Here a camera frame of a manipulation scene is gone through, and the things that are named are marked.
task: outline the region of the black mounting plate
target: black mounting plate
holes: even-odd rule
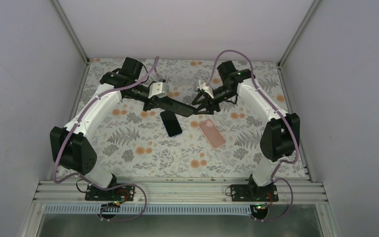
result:
[[[132,201],[134,198],[135,188],[133,186],[118,187],[114,190],[102,191],[94,186],[88,185],[86,189],[85,200],[86,201],[117,201],[124,199],[124,192],[120,190],[127,190],[129,196],[127,201]]]
[[[269,197],[267,195],[270,194],[272,196],[272,201],[278,201],[278,193],[274,194],[277,191],[277,187],[275,185],[270,185],[269,189],[266,192],[263,192],[260,195],[252,196],[249,186],[247,184],[232,184],[230,185],[230,193],[231,193],[231,201],[239,202],[239,201],[257,201],[257,202],[270,202]]]

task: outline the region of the wall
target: wall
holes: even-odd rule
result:
[[[0,0],[0,237],[19,235],[83,70],[49,1]]]
[[[276,62],[313,0],[59,2],[89,57],[215,59],[236,49]]]
[[[340,234],[379,236],[379,1],[323,0],[283,69]]]

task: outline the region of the gray floor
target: gray floor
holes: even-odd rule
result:
[[[285,206],[270,208],[268,218]],[[254,223],[245,216],[144,215],[130,222],[101,222],[95,215],[46,215],[41,237],[320,237],[315,205],[294,205],[284,218]]]

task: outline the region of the white arm segment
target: white arm segment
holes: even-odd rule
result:
[[[101,94],[104,91],[113,89],[114,86],[104,83],[98,86],[97,91],[95,92],[94,96],[86,103],[84,108],[93,100],[95,97],[98,98],[98,95]],[[88,141],[91,140],[92,136],[95,133],[95,130],[98,128],[99,124],[102,122],[102,120],[105,118],[107,113],[111,111],[115,104],[118,104],[121,100],[121,92],[115,91],[109,94],[104,95],[101,97],[100,100],[95,102],[88,111],[86,111],[86,114],[83,116],[82,121],[80,122],[80,126],[78,126],[75,129],[75,134],[79,134],[80,132],[83,133],[83,136],[88,139]],[[77,118],[82,113],[83,109],[79,112],[76,117],[67,123],[65,127],[67,128],[67,131],[70,131],[75,123],[77,123]],[[92,181],[94,184],[101,186],[103,188],[108,187],[108,185],[111,182],[111,179],[113,176],[111,173],[106,171],[97,160],[92,170],[85,175],[87,179]]]
[[[268,94],[259,86],[259,90],[278,108],[278,110],[285,115],[287,111],[279,107],[269,96]],[[243,83],[240,83],[237,87],[237,94],[241,96],[246,102],[255,110],[259,115],[260,120],[263,123],[271,121],[271,119],[279,119],[280,116],[274,111],[274,109],[268,104],[268,102],[256,91],[255,86],[252,83],[251,79],[245,79]],[[262,187],[270,184],[271,174],[275,167],[278,165],[278,161],[272,162],[269,159],[263,158],[259,162],[256,170],[252,174],[252,178],[255,183]]]

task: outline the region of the white plastic part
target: white plastic part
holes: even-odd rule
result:
[[[213,89],[211,88],[211,86],[206,86],[205,82],[203,82],[202,80],[198,80],[198,88],[201,91],[206,92],[211,98],[214,98]]]
[[[98,95],[104,91],[113,89],[114,86],[110,84],[102,84],[99,85],[97,91],[94,96],[86,103],[84,108],[93,100],[95,97],[98,98]],[[121,92],[115,91],[109,94],[106,94],[101,97],[97,102],[95,102],[91,108],[86,112],[83,116],[82,121],[79,126],[75,129],[75,134],[83,133],[83,136],[88,138],[92,138],[95,133],[95,130],[98,128],[99,124],[105,118],[107,113],[112,110],[114,105],[118,104],[121,100]],[[77,123],[77,118],[82,113],[83,109],[79,112],[78,115],[74,117],[69,123],[65,125],[67,131],[70,131],[75,123]]]
[[[155,95],[158,96],[159,98],[165,97],[168,95],[169,92],[169,86],[166,83],[163,82],[155,82],[150,85],[149,87],[149,95],[148,98],[152,98]]]
[[[90,181],[92,181],[94,184],[101,186],[103,188],[108,187],[108,185],[111,182],[111,179],[113,178],[111,173],[106,171],[101,166],[98,159],[94,167],[92,168],[92,170],[89,173],[85,174],[85,177],[89,179]]]
[[[279,107],[269,96],[268,94],[259,86],[259,90],[278,108],[283,115],[287,113],[284,109]],[[265,124],[271,119],[279,119],[280,116],[276,111],[268,104],[268,102],[256,91],[255,86],[252,83],[251,79],[246,79],[240,83],[237,87],[237,94],[248,102],[248,104],[255,110],[259,115],[260,120]]]
[[[259,161],[258,166],[256,166],[256,170],[252,173],[252,178],[254,179],[255,183],[259,187],[270,184],[272,182],[271,174],[277,165],[278,161],[272,162],[269,159],[262,158]]]

